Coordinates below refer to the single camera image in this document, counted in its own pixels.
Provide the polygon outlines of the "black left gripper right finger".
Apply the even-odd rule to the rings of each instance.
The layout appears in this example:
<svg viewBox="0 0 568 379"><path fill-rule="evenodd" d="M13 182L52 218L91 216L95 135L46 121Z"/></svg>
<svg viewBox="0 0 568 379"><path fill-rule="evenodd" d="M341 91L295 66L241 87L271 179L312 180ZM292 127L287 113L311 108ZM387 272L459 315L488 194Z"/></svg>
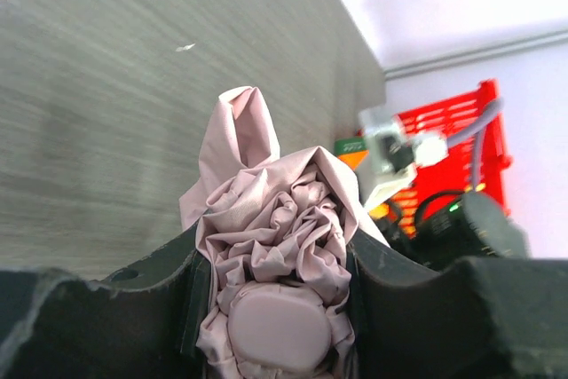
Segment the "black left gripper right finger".
<svg viewBox="0 0 568 379"><path fill-rule="evenodd" d="M434 272L356 233L349 314L363 378L564 378L567 263L465 257Z"/></svg>

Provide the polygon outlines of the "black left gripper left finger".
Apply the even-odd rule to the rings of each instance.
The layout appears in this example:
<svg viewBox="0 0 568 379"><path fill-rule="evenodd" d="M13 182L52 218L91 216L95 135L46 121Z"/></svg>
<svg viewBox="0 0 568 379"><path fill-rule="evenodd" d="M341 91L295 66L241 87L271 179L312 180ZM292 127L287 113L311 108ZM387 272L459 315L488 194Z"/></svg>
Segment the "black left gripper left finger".
<svg viewBox="0 0 568 379"><path fill-rule="evenodd" d="M210 265L195 227L103 280L1 271L3 378L203 378Z"/></svg>

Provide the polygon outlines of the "pink folding umbrella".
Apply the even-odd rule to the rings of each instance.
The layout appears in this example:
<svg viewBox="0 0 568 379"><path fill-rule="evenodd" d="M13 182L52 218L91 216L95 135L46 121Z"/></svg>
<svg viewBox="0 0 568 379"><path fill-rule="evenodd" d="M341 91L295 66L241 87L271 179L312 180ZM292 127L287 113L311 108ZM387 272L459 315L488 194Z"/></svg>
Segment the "pink folding umbrella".
<svg viewBox="0 0 568 379"><path fill-rule="evenodd" d="M180 198L211 269L197 346L208 378L355 378L347 246L383 234L354 172L315 146L282 155L261 91L222 93Z"/></svg>

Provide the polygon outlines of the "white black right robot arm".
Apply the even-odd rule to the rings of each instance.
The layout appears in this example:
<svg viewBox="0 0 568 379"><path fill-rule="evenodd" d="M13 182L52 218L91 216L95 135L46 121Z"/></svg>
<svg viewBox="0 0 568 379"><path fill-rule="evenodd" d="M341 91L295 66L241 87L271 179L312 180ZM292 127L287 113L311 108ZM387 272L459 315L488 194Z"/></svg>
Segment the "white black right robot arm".
<svg viewBox="0 0 568 379"><path fill-rule="evenodd" d="M525 233L485 193L445 190L426 198L413 216L414 237L403 231L398 205L387 205L398 217L378 224L390 247L431 270L461 257L529 257Z"/></svg>

